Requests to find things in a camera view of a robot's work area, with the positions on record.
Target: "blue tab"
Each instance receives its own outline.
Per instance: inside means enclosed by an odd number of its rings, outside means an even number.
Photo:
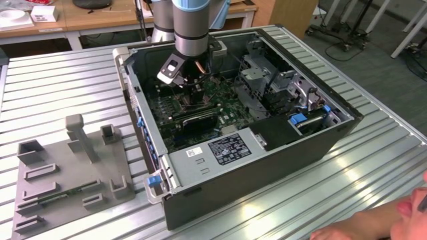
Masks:
[[[329,112],[331,112],[331,107],[329,106],[329,105],[325,105],[323,106],[323,109],[325,109],[325,111],[329,113]]]
[[[143,122],[143,117],[142,116],[138,118],[137,126],[139,128],[142,128],[145,126],[145,122]]]
[[[291,116],[291,123],[294,125],[305,122],[307,120],[307,117],[305,116],[305,114],[299,113]]]
[[[149,177],[147,181],[149,181],[149,186],[155,187],[162,183],[162,177],[161,175],[151,176]]]

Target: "barcode sticker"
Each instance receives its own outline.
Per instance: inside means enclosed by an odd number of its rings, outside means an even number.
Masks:
[[[203,153],[202,147],[197,147],[197,148],[194,148],[194,149],[190,149],[190,150],[187,150],[186,152],[187,152],[187,156],[189,156],[189,157],[197,156],[197,155],[199,155],[199,154]]]

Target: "label sticker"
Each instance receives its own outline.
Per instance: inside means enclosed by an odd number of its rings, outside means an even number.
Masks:
[[[41,33],[58,32],[58,31],[63,31],[63,28],[49,28],[49,29],[41,29],[39,30]]]
[[[187,150],[186,153],[187,153],[189,157],[197,156],[198,154],[203,153],[202,147],[197,147],[194,149],[190,149],[190,150]]]
[[[225,137],[221,140],[209,143],[207,145],[211,148],[221,165],[230,164],[231,162],[253,154],[239,133]]]

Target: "green circuit board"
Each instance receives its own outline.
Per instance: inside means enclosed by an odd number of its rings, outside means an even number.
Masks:
[[[221,137],[225,127],[234,125],[239,130],[255,121],[238,98],[233,80],[223,79],[215,82],[207,80],[203,89],[201,104],[189,104],[185,93],[174,93],[170,96],[149,99],[151,112],[170,153]],[[185,120],[213,113],[218,115],[214,129],[198,135],[183,136],[181,134]]]

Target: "slotted table surface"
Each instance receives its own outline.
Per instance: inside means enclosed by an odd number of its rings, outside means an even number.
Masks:
[[[423,184],[426,137],[285,28],[263,29],[365,115],[323,159],[169,231],[162,205],[145,191],[149,171],[113,59],[118,46],[15,58],[0,78],[0,240],[13,234],[18,143],[67,139],[63,118],[77,113],[87,133],[106,124],[121,127],[137,198],[31,239],[306,239]]]

